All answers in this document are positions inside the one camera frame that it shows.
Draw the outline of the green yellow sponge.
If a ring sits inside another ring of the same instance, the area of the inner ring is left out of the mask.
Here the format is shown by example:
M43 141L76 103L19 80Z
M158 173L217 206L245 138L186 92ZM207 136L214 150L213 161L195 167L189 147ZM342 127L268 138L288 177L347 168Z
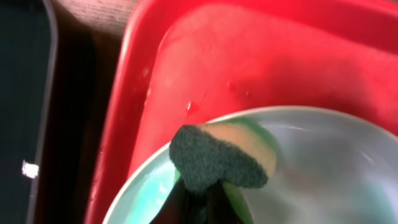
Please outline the green yellow sponge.
M206 191L217 182L243 223L253 223L241 191L267 184L275 173L278 153L276 138L247 118L183 125L169 145L178 178L190 193L205 197L205 223Z

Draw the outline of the plate with green stain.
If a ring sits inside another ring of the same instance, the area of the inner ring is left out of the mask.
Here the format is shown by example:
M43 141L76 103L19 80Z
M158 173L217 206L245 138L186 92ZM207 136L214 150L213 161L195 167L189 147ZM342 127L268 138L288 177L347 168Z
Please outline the plate with green stain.
M365 120L304 106L258 108L247 118L279 144L274 175L242 189L253 223L396 223L397 138ZM167 143L113 200L105 223L150 223L178 181Z

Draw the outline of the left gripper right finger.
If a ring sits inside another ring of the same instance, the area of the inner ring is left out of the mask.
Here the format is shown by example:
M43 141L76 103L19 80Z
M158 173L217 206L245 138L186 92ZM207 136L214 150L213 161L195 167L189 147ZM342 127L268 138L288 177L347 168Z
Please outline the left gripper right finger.
M207 224L243 224L219 182L206 191L206 213Z

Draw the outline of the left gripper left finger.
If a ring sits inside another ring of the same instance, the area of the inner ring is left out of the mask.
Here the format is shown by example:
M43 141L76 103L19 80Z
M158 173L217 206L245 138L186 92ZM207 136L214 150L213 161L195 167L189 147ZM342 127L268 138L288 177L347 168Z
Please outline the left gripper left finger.
M205 224L205 197L190 193L178 179L150 224Z

